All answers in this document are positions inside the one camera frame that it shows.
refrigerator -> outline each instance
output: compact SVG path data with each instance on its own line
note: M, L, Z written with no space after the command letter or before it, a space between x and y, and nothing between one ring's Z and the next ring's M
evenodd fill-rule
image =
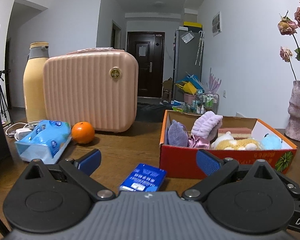
M174 66L173 66L173 91L172 100L177 100L183 102L183 93L180 88L175 86L175 83L181 79L184 79L188 73L190 75L197 75L199 81L201 81L201 70L202 70L202 60L199 65L199 57L197 65L195 65L195 60L197 57L200 33L192 33L194 38L185 43L181 38L183 34L187 31L176 30L175 35L175 48L174 48Z

pink suitcase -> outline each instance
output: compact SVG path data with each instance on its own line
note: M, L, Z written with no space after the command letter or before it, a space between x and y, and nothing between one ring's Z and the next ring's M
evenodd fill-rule
M84 49L48 59L43 67L47 118L90 122L95 130L123 132L137 113L138 62L112 48Z

blue tissue package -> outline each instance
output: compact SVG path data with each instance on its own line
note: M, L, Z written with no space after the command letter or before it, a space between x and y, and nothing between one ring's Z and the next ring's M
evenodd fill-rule
M164 170L140 163L120 185L119 190L157 191L166 174Z
M71 141L71 127L67 122L41 120L34 130L15 142L20 158L30 162L41 159L55 164Z

orange fruit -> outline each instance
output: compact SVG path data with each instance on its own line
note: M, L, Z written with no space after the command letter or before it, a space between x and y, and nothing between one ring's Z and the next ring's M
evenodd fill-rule
M80 144L90 143L94 139L94 128L88 122L78 122L71 129L74 141Z

gray ribbed panel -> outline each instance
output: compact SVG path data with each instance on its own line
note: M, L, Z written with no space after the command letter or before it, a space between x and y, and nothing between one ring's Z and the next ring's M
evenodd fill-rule
M110 70L118 67L119 79ZM126 52L64 55L44 66L44 95L50 120L90 122L96 130L121 132L137 112L138 63Z
M175 192L121 192L98 202L85 220L64 232L26 235L14 230L5 240L292 240L281 231L268 236L234 233L216 224L200 203Z

